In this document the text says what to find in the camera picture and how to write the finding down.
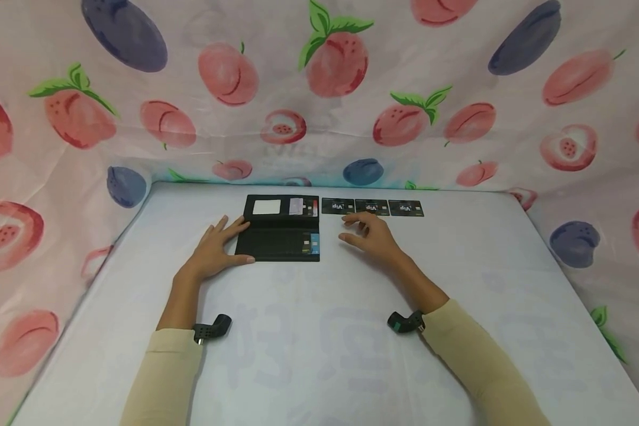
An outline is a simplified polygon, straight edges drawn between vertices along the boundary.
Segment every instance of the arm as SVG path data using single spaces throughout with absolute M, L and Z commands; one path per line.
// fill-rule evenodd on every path
M 398 247 L 385 221 L 361 212 L 343 217 L 362 236 L 341 240 L 387 265 L 424 315 L 423 336 L 480 405 L 489 426 L 549 426 L 530 387 L 493 338 Z
M 251 256 L 228 256 L 222 248 L 248 228 L 243 217 L 225 228 L 227 216 L 209 226 L 194 254 L 173 278 L 173 286 L 150 338 L 140 371 L 123 409 L 121 426 L 177 426 L 188 419 L 194 378 L 203 348 L 192 327 L 201 283 L 229 266 L 252 263 Z

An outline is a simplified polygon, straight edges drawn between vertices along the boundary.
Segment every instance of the arm sleeve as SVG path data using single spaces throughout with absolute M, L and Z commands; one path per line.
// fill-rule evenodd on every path
M 456 301 L 423 319 L 424 339 L 480 405 L 488 426 L 550 425 L 508 355 Z
M 192 330 L 155 331 L 128 394 L 121 426 L 185 425 L 202 352 Z

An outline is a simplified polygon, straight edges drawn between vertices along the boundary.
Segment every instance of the black wallet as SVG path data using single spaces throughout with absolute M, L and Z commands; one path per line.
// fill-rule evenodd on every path
M 249 195 L 244 219 L 251 225 L 239 234 L 235 253 L 258 262 L 318 262 L 319 202 L 308 195 Z

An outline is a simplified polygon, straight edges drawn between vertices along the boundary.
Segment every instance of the mattress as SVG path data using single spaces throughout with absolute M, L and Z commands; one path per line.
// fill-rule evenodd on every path
M 248 194 L 418 200 L 383 217 L 421 269 L 511 356 L 553 425 L 639 426 L 639 394 L 518 202 L 504 193 L 156 184 L 64 332 L 14 425 L 116 425 L 173 274 Z M 480 413 L 377 265 L 319 216 L 319 263 L 256 263 L 207 283 L 191 425 L 477 425 Z M 228 246 L 233 253 L 234 242 Z

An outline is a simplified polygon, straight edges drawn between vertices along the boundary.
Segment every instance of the blue plum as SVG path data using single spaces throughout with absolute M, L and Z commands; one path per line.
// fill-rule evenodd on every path
M 488 71 L 508 76 L 531 66 L 547 50 L 561 28 L 561 3 L 539 5 L 504 39 L 490 58 Z
M 352 185 L 364 186 L 376 182 L 383 176 L 383 166 L 374 158 L 363 158 L 343 169 L 343 179 Z
M 549 246 L 571 268 L 588 268 L 594 263 L 594 248 L 601 237 L 594 227 L 582 221 L 570 221 L 554 230 Z
M 282 179 L 285 186 L 312 186 L 310 179 L 306 177 L 287 177 Z
M 144 72 L 163 70 L 168 50 L 156 24 L 128 0 L 82 0 L 85 22 L 114 58 Z
M 128 167 L 109 167 L 107 189 L 119 206 L 132 209 L 144 200 L 147 183 L 141 174 Z

